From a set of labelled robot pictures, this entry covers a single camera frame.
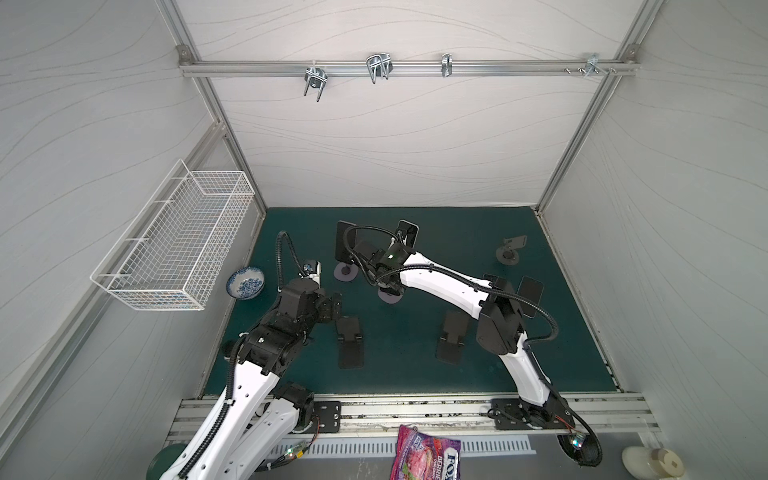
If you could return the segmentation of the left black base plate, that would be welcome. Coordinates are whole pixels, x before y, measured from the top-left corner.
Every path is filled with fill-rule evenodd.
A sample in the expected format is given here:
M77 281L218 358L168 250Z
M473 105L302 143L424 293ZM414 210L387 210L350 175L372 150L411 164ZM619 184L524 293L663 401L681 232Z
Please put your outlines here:
M338 433L342 404L339 401L310 402L300 411L295 433Z

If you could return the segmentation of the folding stand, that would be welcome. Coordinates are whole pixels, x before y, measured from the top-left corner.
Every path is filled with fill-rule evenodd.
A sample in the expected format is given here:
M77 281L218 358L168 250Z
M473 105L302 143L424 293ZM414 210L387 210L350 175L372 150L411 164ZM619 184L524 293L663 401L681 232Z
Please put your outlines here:
M437 360L449 365L460 364L469 320L470 317L463 311L446 313L436 347Z
M364 337L358 317L344 316L336 321L338 367L341 370L364 366Z

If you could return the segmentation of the round stand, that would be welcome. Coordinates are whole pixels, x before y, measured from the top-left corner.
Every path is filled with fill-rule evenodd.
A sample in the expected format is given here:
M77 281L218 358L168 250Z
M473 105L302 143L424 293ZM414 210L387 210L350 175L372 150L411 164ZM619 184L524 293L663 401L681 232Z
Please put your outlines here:
M503 244L495 252L497 261L507 266L517 265L520 261L520 251L526 246L527 239L526 235L504 238Z
M378 291L378 297L383 302L393 305L398 303L403 298L403 294L400 292L392 292L390 290L380 289Z
M339 262L334 269L334 278L340 282L351 282L359 273L359 268L354 264Z

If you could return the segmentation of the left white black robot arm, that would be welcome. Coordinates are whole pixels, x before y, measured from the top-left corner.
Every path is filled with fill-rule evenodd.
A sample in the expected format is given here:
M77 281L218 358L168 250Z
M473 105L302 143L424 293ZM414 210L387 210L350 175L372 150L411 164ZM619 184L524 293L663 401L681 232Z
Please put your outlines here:
M271 459L284 437L321 430L313 393L281 378L309 344L313 328L340 319L341 297L321 287L319 262L295 266L297 277L278 279L274 304L233 344L223 393L163 478L249 479L292 463L310 446L301 441Z

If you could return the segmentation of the right metal bolt bracket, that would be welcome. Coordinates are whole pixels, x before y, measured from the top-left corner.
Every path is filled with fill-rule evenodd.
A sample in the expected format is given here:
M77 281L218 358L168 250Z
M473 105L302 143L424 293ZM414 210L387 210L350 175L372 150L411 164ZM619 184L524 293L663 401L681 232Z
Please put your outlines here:
M597 54L593 54L585 60L583 66L576 69L564 68L563 71L568 75L577 75L583 78L590 76L611 76L618 73L613 67L605 67L600 63L600 58Z

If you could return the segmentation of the pink snack bag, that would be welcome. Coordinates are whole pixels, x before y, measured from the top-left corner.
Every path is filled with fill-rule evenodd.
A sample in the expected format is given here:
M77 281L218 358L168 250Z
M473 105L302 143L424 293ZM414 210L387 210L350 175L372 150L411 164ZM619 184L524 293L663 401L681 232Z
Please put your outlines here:
M459 480L462 443L401 425L390 480Z

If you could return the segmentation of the small metal bracket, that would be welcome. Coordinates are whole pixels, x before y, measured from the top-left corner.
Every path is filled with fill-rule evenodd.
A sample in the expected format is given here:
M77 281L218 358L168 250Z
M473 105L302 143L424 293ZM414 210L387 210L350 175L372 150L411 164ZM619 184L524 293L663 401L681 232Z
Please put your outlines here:
M453 71L453 57L450 53L445 53L441 57L441 75L443 78L448 78L452 75Z

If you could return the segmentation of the teal phone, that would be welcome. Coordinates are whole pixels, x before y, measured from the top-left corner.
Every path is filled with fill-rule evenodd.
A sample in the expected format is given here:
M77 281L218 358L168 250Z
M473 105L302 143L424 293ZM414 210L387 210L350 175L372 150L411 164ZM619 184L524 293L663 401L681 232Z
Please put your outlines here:
M524 276L519 284L517 294L528 302L538 305L544 290L544 284L536 279L528 276ZM537 315L537 310L525 303L521 304L522 313L527 318L534 318Z

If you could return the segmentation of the white vent grille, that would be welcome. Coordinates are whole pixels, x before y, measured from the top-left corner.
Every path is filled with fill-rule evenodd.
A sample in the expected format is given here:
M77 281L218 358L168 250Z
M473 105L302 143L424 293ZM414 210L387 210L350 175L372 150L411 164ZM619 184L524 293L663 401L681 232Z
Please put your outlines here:
M461 442L462 458L535 455L527 435L456 436ZM311 460L350 458L391 458L397 449L397 437L319 437L304 454Z

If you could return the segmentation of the blue white ceramic bowl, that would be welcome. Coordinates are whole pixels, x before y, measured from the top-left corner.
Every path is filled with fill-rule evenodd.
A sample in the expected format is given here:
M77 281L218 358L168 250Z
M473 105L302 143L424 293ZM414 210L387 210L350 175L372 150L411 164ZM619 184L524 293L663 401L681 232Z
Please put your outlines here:
M265 284L265 275L257 267L243 267L234 272L226 283L227 293L237 300L250 300L258 296Z

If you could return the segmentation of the back centre phone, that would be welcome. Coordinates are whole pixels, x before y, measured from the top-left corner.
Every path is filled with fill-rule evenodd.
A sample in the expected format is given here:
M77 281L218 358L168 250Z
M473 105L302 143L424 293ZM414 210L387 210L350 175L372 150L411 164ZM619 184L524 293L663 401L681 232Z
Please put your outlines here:
M419 227L407 220L400 220L395 231L396 237L404 245L414 248L418 237Z

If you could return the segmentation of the left metal U-bolt clamp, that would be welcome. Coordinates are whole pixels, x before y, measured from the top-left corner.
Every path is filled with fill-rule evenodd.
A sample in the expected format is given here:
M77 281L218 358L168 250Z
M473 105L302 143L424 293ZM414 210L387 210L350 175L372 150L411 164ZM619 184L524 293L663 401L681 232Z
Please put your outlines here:
M307 96L310 90L315 90L316 101L319 102L328 82L326 71L317 65L310 66L305 71L304 81L305 87L303 95Z

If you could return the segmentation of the front right folding stand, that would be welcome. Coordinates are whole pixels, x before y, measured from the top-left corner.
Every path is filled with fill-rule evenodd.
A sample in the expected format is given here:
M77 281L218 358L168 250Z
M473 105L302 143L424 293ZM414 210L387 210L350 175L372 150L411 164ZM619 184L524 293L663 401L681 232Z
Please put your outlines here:
M460 364L469 320L470 317L463 311L446 313L436 347L437 360L449 365Z

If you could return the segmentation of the metal u-bolt clamp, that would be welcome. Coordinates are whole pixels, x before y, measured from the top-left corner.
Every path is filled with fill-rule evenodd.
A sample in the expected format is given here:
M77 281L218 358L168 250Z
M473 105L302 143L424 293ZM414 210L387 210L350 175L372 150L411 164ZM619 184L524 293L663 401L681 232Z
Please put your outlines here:
M388 80L393 70L391 55L385 52L370 55L366 59L365 64L373 84L375 84L379 78Z
M316 101L319 102L328 82L326 71L317 65L310 66L305 71L304 81L305 87L303 95L307 96L310 90L315 90Z

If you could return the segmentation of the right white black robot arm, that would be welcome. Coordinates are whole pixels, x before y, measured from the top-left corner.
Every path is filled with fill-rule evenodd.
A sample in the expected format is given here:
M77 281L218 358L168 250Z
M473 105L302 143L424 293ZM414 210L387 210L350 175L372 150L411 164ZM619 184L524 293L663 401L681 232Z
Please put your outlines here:
M385 248L357 238L362 226L337 224L336 258L358 269L380 296L397 300L416 289L458 308L476 321L476 341L501 360L514 381L517 397L502 400L487 415L499 426L522 425L530 430L561 429L557 441L564 454L581 467L597 467L603 449L594 429L568 404L544 373L533 345L557 338L555 319L537 303L516 293L494 275L481 279L442 266L415 248L403 228L386 235Z

